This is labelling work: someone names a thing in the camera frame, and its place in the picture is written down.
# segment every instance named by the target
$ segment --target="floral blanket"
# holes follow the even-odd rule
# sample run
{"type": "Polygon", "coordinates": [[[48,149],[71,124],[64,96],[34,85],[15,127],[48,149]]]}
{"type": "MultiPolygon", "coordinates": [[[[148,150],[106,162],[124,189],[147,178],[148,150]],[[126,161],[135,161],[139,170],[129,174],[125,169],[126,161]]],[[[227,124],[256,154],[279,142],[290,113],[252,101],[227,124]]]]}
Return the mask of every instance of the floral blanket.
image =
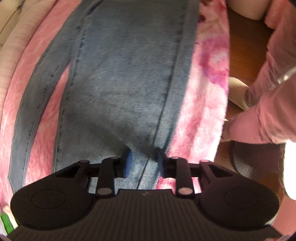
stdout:
{"type": "MultiPolygon", "coordinates": [[[[0,205],[12,197],[9,160],[17,111],[36,63],[80,0],[58,0],[27,45],[6,95],[0,128],[0,205]]],[[[29,160],[26,184],[51,173],[59,103],[69,69],[62,74],[43,114],[29,160]]],[[[225,0],[203,0],[186,94],[170,146],[170,156],[189,162],[214,160],[227,107],[229,25],[225,0]]],[[[198,183],[194,181],[196,192],[198,183]]],[[[159,179],[156,188],[173,188],[171,179],[159,179]]]]}

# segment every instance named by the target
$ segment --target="brown floor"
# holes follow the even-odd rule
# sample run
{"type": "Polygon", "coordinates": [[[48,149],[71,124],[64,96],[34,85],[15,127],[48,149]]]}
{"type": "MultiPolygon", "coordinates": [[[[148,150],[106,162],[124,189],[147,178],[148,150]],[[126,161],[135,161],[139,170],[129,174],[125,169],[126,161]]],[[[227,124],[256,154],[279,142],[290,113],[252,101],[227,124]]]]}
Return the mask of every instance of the brown floor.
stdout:
{"type": "MultiPolygon", "coordinates": [[[[251,85],[265,61],[266,45],[273,30],[263,21],[247,19],[231,9],[228,9],[230,25],[230,76],[251,85]]],[[[228,103],[226,118],[232,118],[242,110],[232,102],[228,103]]],[[[215,162],[232,169],[228,157],[229,143],[221,143],[218,147],[215,162]]],[[[279,190],[278,177],[275,174],[266,175],[262,184],[275,192],[279,190]]]]}

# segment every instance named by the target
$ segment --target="green strip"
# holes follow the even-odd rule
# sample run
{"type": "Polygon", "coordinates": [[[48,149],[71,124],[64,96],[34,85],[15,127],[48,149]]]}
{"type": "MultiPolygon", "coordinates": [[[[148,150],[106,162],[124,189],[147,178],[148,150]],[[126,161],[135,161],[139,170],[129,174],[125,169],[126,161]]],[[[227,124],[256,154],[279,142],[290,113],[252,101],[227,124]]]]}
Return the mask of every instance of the green strip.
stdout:
{"type": "Polygon", "coordinates": [[[2,219],[2,222],[4,224],[4,228],[7,232],[7,234],[11,234],[14,231],[13,225],[11,224],[11,221],[6,213],[0,214],[0,217],[2,219]]]}

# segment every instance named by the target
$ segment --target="ribbed black surface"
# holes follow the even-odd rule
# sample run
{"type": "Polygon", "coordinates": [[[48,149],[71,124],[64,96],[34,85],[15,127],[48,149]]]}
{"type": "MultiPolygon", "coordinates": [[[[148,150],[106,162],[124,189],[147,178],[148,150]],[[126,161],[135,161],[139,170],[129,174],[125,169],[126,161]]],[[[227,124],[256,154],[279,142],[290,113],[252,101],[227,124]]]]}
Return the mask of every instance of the ribbed black surface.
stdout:
{"type": "Polygon", "coordinates": [[[263,241],[279,237],[272,227],[233,231],[206,219],[191,200],[175,198],[171,190],[121,190],[99,200],[92,212],[72,226],[52,231],[19,227],[12,241],[263,241]]]}

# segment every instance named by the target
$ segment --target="pink pants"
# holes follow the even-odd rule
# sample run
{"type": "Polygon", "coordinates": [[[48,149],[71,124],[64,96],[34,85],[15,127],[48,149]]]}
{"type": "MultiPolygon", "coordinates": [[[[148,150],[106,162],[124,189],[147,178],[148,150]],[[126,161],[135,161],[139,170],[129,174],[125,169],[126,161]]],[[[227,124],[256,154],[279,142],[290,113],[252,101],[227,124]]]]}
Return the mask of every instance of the pink pants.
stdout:
{"type": "Polygon", "coordinates": [[[267,47],[266,61],[246,93],[251,108],[224,126],[231,140],[296,142],[296,8],[291,3],[267,47]]]}

